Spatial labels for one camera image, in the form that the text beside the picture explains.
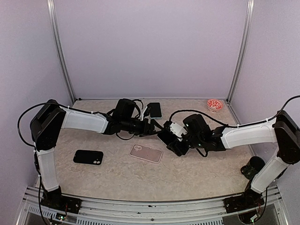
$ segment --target metal frame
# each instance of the metal frame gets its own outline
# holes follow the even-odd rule
[[[197,225],[222,224],[223,217],[244,213],[250,210],[227,214],[224,207],[224,198],[210,198],[202,200],[178,202],[130,202],[103,200],[76,196],[82,199],[79,214],[68,213],[70,221],[65,224],[74,225]],[[276,186],[268,190],[267,205],[274,204],[281,225],[288,225],[286,211]],[[46,218],[57,212],[64,213],[42,206]],[[15,225],[23,225],[28,213],[39,215],[38,188],[28,187],[23,197]]]
[[[235,67],[235,71],[234,71],[234,76],[233,76],[233,80],[232,80],[232,84],[227,96],[227,102],[230,104],[232,99],[233,99],[233,95],[238,83],[238,79],[240,76],[240,70],[242,67],[242,63],[243,63],[243,59],[245,56],[245,52],[246,52],[246,47],[247,47],[247,41],[248,41],[248,36],[249,36],[249,31],[250,31],[250,25],[251,25],[251,21],[252,21],[252,14],[253,14],[253,7],[254,7],[254,0],[248,0],[248,6],[247,6],[247,13],[246,13],[246,20],[245,20],[245,26],[244,26],[244,31],[243,31],[243,37],[242,37],[242,42],[240,45],[240,52],[239,52],[239,56],[238,56],[238,61]]]
[[[70,100],[71,100],[72,104],[74,104],[74,102],[76,101],[76,97],[75,97],[74,89],[72,87],[71,79],[68,74],[65,57],[64,57],[64,54],[62,51],[62,46],[61,46],[60,36],[59,36],[59,29],[58,29],[56,13],[55,13],[54,0],[47,0],[47,3],[48,3],[47,4],[48,11],[49,11],[49,16],[50,16],[50,22],[51,22],[51,26],[52,26],[54,41],[55,41],[55,45],[56,45],[56,50],[57,50],[58,57],[60,60],[60,66],[61,66],[61,69],[63,72],[63,78],[64,78],[65,84],[67,86],[67,91],[68,91]],[[245,55],[247,41],[248,41],[248,35],[249,35],[249,31],[250,31],[253,7],[254,7],[254,0],[248,0],[247,13],[246,13],[245,25],[244,25],[243,35],[242,35],[242,42],[241,42],[240,51],[239,51],[239,55],[238,55],[238,61],[237,61],[236,67],[235,67],[232,84],[230,86],[230,90],[229,90],[229,93],[228,93],[228,96],[226,99],[229,104],[232,101],[232,98],[233,98],[233,95],[234,95],[234,92],[235,92],[235,89],[237,86],[238,78],[240,76],[240,70],[241,70],[241,66],[243,63],[243,58]]]
[[[60,60],[60,66],[63,74],[63,78],[67,87],[67,91],[71,100],[71,103],[74,104],[76,101],[74,90],[72,87],[72,83],[68,74],[67,66],[66,66],[66,61],[65,57],[62,51],[61,47],[61,42],[60,42],[60,35],[58,31],[58,25],[57,25],[57,20],[56,20],[56,13],[55,13],[55,6],[54,6],[54,0],[47,0],[47,5],[48,5],[48,11],[49,11],[49,16],[50,16],[50,22],[52,26],[52,31],[53,31],[53,36],[54,36],[54,41],[55,41],[55,46],[57,50],[57,54]]]

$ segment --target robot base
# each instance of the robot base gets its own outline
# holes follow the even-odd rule
[[[60,187],[54,191],[43,193],[41,205],[51,209],[78,214],[81,199],[61,195]]]
[[[254,199],[252,196],[245,196],[245,194],[229,197],[224,199],[224,205],[227,213],[248,210],[264,204],[263,198]]]

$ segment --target smartphone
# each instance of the smartphone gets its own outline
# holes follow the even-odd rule
[[[144,161],[159,163],[163,152],[158,149],[153,149],[139,144],[135,144],[132,147],[129,155]]]
[[[151,119],[161,119],[161,108],[159,102],[151,102],[147,105],[150,108],[150,118]]]
[[[161,140],[167,146],[177,139],[176,135],[171,134],[167,130],[164,130],[161,133],[158,133],[157,137],[159,138],[159,140]]]
[[[101,165],[103,159],[103,152],[101,151],[91,151],[91,150],[77,150],[73,162],[91,164],[91,165]]]

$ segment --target enclosure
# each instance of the enclosure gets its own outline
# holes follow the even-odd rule
[[[1,224],[30,224],[29,217],[42,224],[34,218],[39,209],[33,149],[16,129],[27,108],[56,99],[106,113],[128,98],[160,102],[161,125],[180,109],[202,110],[229,124],[264,120],[299,95],[299,10],[300,2],[292,0],[2,1]],[[208,111],[210,98],[223,101],[222,112]],[[285,108],[298,126],[299,109],[298,99]],[[25,140],[37,112],[22,119]],[[164,160],[156,166],[137,162],[128,156],[134,144],[162,150]],[[234,224],[227,220],[237,213],[224,215],[219,201],[245,189],[240,166],[253,155],[267,162],[277,145],[177,157],[154,138],[124,142],[66,129],[57,147],[62,191],[80,196],[85,207],[81,219],[66,224],[86,218],[90,224],[226,225]],[[77,149],[103,150],[105,160],[95,170],[74,166]],[[265,220],[256,224],[299,224],[299,172],[299,164],[292,165],[270,185]],[[94,216],[86,216],[92,209]],[[53,212],[43,210],[50,218]]]

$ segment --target pink phone case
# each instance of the pink phone case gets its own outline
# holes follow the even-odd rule
[[[141,160],[145,160],[147,162],[159,163],[163,152],[161,150],[152,149],[139,144],[135,144],[132,147],[129,155],[135,158],[139,158]]]

